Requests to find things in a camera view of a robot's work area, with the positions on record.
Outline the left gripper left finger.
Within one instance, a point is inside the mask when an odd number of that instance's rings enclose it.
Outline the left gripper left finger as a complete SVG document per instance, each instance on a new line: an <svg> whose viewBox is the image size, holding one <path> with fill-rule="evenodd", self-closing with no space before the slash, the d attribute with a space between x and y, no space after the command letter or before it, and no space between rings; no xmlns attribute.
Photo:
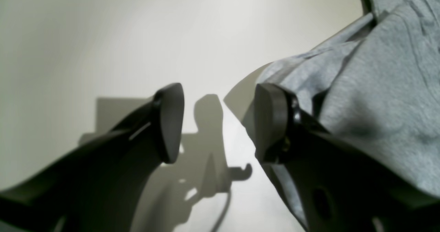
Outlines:
<svg viewBox="0 0 440 232"><path fill-rule="evenodd" d="M150 175L179 154L184 91L169 84L104 135L1 191L1 228L128 232Z"/></svg>

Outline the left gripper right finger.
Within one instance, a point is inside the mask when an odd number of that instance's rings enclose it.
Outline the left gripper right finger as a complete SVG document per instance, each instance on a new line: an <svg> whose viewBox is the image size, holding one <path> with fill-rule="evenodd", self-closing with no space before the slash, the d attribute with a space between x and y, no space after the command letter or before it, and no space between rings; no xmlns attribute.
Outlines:
<svg viewBox="0 0 440 232"><path fill-rule="evenodd" d="M306 231L439 231L439 198L331 135L300 108L293 92L257 84L254 127L255 156L286 170Z"/></svg>

